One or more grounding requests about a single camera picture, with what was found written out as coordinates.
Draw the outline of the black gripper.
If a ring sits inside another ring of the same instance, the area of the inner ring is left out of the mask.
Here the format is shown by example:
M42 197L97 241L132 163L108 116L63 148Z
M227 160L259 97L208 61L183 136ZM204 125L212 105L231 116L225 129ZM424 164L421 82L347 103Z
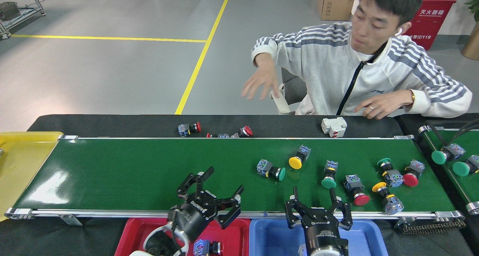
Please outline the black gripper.
M305 216L306 251L347 251L348 240L340 237L339 227L350 230L353 225L351 208L347 202L337 196L334 188L329 189L332 202L329 210L310 209L298 199L298 189L285 202L285 215L289 228ZM340 210L342 220L339 222L334 213Z
M226 229L241 213L241 193L244 191L244 186L239 186L232 197L219 199L217 211L215 207L205 205L217 199L216 195L202 189L203 182L207 181L213 172L214 168L209 167L205 172L199 172L196 175L190 173L177 188L178 197L185 201L181 205L175 205L169 211L169 221L176 224L175 233L184 231L190 242L198 239L216 215L215 220L221 229ZM196 184L195 193L188 193L193 184ZM228 213L218 213L228 208L231 209Z

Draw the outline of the person's left hand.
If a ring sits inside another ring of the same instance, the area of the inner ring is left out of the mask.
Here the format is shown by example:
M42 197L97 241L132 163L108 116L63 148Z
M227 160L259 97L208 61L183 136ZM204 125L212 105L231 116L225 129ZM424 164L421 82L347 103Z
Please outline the person's left hand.
M414 103L415 96L409 89L401 89L395 92L375 95L364 101L361 101L354 113L363 111L362 116L368 119L380 120L402 106L409 106Z

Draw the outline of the person's right hand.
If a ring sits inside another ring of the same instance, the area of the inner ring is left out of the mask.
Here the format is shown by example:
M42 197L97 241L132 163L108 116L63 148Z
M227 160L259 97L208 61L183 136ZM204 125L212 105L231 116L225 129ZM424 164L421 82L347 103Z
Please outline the person's right hand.
M257 70L253 73L252 77L245 82L241 90L241 96L251 100L255 97L255 94L257 94L258 89L262 87L262 92L259 97L260 100L265 99L270 91L273 92L275 98L280 97L277 70L275 69L272 56L269 53L260 53L255 56L254 62Z

